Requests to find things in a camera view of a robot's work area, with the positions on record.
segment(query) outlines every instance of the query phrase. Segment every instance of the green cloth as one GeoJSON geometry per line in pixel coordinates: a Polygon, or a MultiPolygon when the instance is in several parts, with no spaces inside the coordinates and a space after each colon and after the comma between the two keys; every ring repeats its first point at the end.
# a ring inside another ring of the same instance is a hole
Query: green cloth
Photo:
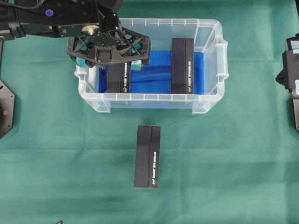
{"type": "Polygon", "coordinates": [[[225,97],[190,110],[94,111],[78,94],[67,39],[6,42],[15,93],[0,140],[2,224],[299,223],[299,133],[275,82],[294,0],[127,0],[121,17],[218,19],[228,41],[225,97]],[[138,125],[159,125],[159,190],[134,189],[138,125]]]}

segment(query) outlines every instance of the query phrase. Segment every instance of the black rectangular box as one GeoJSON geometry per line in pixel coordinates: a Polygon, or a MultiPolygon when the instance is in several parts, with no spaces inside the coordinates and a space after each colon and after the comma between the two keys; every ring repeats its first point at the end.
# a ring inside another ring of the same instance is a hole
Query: black rectangular box
{"type": "Polygon", "coordinates": [[[185,93],[185,39],[172,39],[171,93],[185,93]]]}
{"type": "Polygon", "coordinates": [[[122,64],[110,64],[108,66],[107,93],[121,92],[121,67],[122,64]]]}
{"type": "Polygon", "coordinates": [[[160,127],[138,126],[135,188],[158,188],[160,127]]]}
{"type": "Polygon", "coordinates": [[[185,40],[185,94],[194,94],[194,40],[185,40]]]}
{"type": "Polygon", "coordinates": [[[131,63],[121,64],[121,93],[130,93],[131,63]]]}
{"type": "Polygon", "coordinates": [[[130,93],[131,63],[108,67],[107,93],[130,93]]]}

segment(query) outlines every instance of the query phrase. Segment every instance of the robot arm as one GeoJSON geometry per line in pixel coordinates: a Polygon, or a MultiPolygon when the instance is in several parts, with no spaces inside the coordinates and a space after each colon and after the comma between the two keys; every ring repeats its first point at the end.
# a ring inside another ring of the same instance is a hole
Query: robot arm
{"type": "Polygon", "coordinates": [[[122,27],[117,11],[124,0],[15,0],[0,2],[0,40],[26,35],[69,37],[71,59],[89,67],[149,63],[150,39],[122,27]]]}

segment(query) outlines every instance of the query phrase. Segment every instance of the blue light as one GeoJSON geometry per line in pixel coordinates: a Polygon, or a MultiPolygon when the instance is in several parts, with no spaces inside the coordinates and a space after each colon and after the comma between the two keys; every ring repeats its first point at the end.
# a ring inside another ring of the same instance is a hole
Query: blue light
{"type": "Polygon", "coordinates": [[[48,9],[47,11],[46,11],[46,16],[48,16],[48,17],[52,17],[54,15],[54,11],[52,10],[52,9],[48,9]]]}

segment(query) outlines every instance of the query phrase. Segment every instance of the transparent plastic bin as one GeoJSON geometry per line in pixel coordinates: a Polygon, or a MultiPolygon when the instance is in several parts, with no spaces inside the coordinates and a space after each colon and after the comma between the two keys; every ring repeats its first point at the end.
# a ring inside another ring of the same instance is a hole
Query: transparent plastic bin
{"type": "Polygon", "coordinates": [[[121,19],[122,25],[151,39],[155,51],[171,51],[172,38],[194,38],[194,51],[204,54],[204,94],[107,94],[98,93],[99,69],[76,66],[79,94],[98,112],[111,108],[191,109],[193,114],[207,113],[225,92],[228,78],[228,43],[222,37],[222,25],[209,19],[121,19]]]}

